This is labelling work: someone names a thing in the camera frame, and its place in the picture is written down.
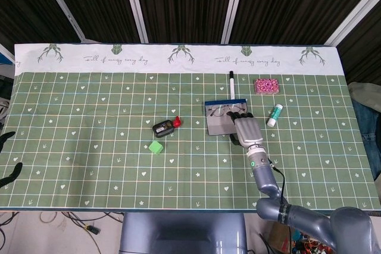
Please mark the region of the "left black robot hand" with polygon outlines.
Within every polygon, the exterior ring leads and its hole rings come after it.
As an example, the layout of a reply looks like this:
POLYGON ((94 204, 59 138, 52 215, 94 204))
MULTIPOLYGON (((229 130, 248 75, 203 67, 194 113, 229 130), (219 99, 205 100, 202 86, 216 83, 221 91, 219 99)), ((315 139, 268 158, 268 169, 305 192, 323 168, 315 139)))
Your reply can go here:
MULTIPOLYGON (((14 131, 10 131, 10 132, 7 132, 7 133, 4 133, 4 134, 1 135, 1 141, 0 141, 1 146, 0 146, 0 151, 3 150, 3 147, 4 147, 5 142, 6 142, 9 138, 13 137, 14 135, 15 135, 15 132, 14 132, 14 131)), ((15 181, 15 180, 18 178, 18 176, 20 175, 20 173, 21 173, 21 171, 22 171, 22 168, 23 168, 23 163, 22 163, 22 162, 18 162, 18 163, 15 165, 15 167, 14 167, 12 173, 11 173, 10 175, 6 176, 6 177, 3 177, 3 178, 0 180, 0 188, 5 187, 5 186, 7 186, 8 184, 10 184, 10 183, 12 183, 13 181, 15 181)))

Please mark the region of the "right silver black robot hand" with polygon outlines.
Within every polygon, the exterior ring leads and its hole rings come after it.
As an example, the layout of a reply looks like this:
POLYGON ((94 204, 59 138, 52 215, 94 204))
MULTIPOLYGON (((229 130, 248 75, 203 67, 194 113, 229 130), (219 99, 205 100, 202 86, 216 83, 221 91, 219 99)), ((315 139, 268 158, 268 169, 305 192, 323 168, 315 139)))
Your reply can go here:
POLYGON ((230 134, 230 141, 243 148, 249 149, 253 145, 261 145, 263 143, 263 135, 252 113, 238 113, 229 111, 227 115, 231 118, 236 131, 230 134))

